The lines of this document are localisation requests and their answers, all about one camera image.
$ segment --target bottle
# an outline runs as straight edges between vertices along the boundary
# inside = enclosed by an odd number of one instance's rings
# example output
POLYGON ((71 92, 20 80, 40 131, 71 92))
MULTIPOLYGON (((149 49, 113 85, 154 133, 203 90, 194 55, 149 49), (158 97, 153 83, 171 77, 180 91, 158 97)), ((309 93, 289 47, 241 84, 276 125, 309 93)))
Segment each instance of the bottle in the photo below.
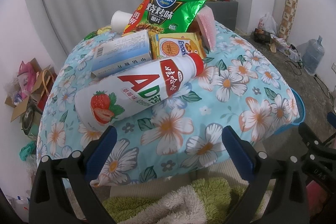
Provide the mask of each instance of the bottle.
POLYGON ((173 95, 202 72, 196 53, 146 62, 79 90, 76 111, 88 130, 104 131, 173 95))
POLYGON ((325 53, 325 49, 323 48, 321 41, 322 41, 321 36, 319 36, 318 40, 310 39, 308 41, 306 52, 302 57, 304 69, 311 76, 315 75, 316 68, 320 64, 322 57, 324 56, 325 53))

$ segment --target concrete floor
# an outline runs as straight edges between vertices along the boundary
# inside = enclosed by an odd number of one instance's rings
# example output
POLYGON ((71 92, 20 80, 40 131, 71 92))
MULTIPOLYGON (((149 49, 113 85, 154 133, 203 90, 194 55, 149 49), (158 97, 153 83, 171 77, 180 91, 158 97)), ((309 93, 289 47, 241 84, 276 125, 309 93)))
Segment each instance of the concrete floor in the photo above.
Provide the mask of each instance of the concrete floor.
MULTIPOLYGON (((291 66, 285 63, 289 60, 283 53, 270 51, 268 45, 254 42, 250 37, 244 37, 256 47, 281 73, 288 85, 302 98, 306 109, 306 124, 315 132, 321 141, 325 141, 336 130, 327 122, 326 115, 333 111, 328 98, 323 94, 314 78, 302 69, 302 75, 293 73, 291 66)), ((273 135, 263 141, 266 152, 273 158, 286 160, 291 155, 300 157, 307 152, 306 146, 298 133, 298 128, 293 127, 279 135, 273 135)))

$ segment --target barcode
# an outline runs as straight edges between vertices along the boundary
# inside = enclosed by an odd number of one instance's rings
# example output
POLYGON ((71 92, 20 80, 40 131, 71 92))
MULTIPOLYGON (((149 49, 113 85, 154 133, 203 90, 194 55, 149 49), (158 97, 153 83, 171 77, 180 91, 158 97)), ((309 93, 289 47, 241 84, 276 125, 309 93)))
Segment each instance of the barcode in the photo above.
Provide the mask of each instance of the barcode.
POLYGON ((104 47, 100 47, 100 48, 98 48, 98 51, 97 51, 97 57, 100 57, 100 56, 103 54, 103 48, 104 48, 104 47))

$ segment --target small gray flower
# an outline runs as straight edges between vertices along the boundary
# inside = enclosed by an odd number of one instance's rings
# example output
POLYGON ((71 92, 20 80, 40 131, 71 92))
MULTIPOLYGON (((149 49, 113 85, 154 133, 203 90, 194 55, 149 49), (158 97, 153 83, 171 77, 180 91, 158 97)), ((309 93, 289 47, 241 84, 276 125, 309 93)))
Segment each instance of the small gray flower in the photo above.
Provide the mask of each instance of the small gray flower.
POLYGON ((256 87, 253 87, 252 91, 255 95, 261 94, 260 89, 257 89, 256 87))
POLYGON ((161 166, 163 167, 163 168, 162 168, 162 171, 163 171, 163 172, 166 172, 167 170, 168 170, 168 171, 172 171, 173 166, 174 166, 175 164, 176 164, 176 163, 174 163, 172 160, 167 161, 167 163, 165 163, 165 162, 161 163, 161 166))
POLYGON ((134 131, 134 124, 131 124, 131 123, 127 122, 126 125, 124 127, 122 127, 122 130, 124 130, 125 133, 133 132, 134 131))

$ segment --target paper cup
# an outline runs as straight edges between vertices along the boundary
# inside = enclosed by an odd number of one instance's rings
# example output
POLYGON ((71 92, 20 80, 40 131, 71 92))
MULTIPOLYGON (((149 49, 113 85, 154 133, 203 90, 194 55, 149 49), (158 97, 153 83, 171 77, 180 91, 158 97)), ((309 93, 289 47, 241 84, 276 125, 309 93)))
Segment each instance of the paper cup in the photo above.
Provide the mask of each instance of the paper cup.
POLYGON ((116 11, 111 19, 112 31, 122 33, 131 17, 132 14, 116 11))

